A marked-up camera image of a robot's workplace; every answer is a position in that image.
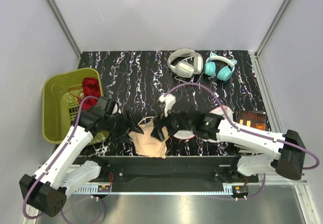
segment headphone ear cup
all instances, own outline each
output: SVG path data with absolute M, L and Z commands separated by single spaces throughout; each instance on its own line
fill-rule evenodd
M 218 73 L 218 79 L 222 81 L 228 81 L 232 73 L 233 73 L 232 70 L 228 66 L 225 66 Z
M 215 62 L 208 62 L 204 65 L 204 73 L 208 76 L 214 76 L 216 74 Z

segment black marble surface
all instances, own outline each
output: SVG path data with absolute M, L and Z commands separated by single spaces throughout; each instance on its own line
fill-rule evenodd
M 240 109 L 265 110 L 248 51 L 198 52 L 205 61 L 212 51 L 238 61 L 234 74 L 228 82 L 202 75 L 200 83 L 214 91 L 221 102 L 229 106 L 233 112 Z M 105 95 L 119 100 L 139 121 L 143 117 L 160 114 L 162 108 L 157 101 L 159 96 L 178 85 L 174 74 L 167 66 L 167 58 L 172 52 L 88 51 L 82 54 L 79 68 L 90 67 L 98 70 Z M 225 64 L 217 62 L 216 65 L 219 72 Z M 198 77 L 192 77 L 187 81 L 196 82 Z M 177 101 L 181 102 L 178 104 L 179 107 L 192 103 L 203 112 L 218 107 L 210 94 L 198 88 L 180 88 L 174 95 Z M 196 138 L 190 140 L 170 138 L 167 141 L 167 156 L 228 155 L 229 148 L 232 148 L 232 145 L 227 142 L 209 143 Z M 104 143 L 85 147 L 81 152 L 81 155 L 84 154 L 136 156 L 136 151 L 132 143 L 116 144 L 108 139 Z

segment teal headphones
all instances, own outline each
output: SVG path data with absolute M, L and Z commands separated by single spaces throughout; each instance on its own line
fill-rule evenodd
M 223 67 L 218 73 L 218 79 L 222 81 L 228 81 L 233 74 L 234 65 L 237 63 L 237 60 L 230 60 L 225 57 L 218 56 L 214 52 L 211 52 L 210 57 L 206 60 L 204 65 L 204 73 L 211 77 L 216 75 L 216 64 L 215 62 L 212 62 L 214 60 L 219 60 L 228 64 L 228 66 Z

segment book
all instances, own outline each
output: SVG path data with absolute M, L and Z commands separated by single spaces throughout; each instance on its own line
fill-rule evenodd
M 263 111 L 239 110 L 237 113 L 237 122 L 244 126 L 266 131 L 266 113 Z M 239 153 L 259 153 L 248 147 L 237 144 L 234 144 L 234 146 L 240 148 Z

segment metal floor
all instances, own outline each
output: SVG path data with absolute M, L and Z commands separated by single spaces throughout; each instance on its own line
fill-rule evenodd
M 250 194 L 258 188 L 249 186 Z M 68 210 L 71 204 L 84 197 L 71 196 L 64 209 Z M 111 195 L 104 199 L 104 203 L 105 213 L 98 221 L 102 224 L 305 223 L 291 185 L 266 186 L 257 198 L 238 202 L 215 200 L 211 196 Z M 89 224 L 99 210 L 99 203 L 87 199 L 69 210 L 66 217 L 74 224 Z M 59 214 L 53 218 L 44 216 L 36 223 L 64 224 L 65 221 Z

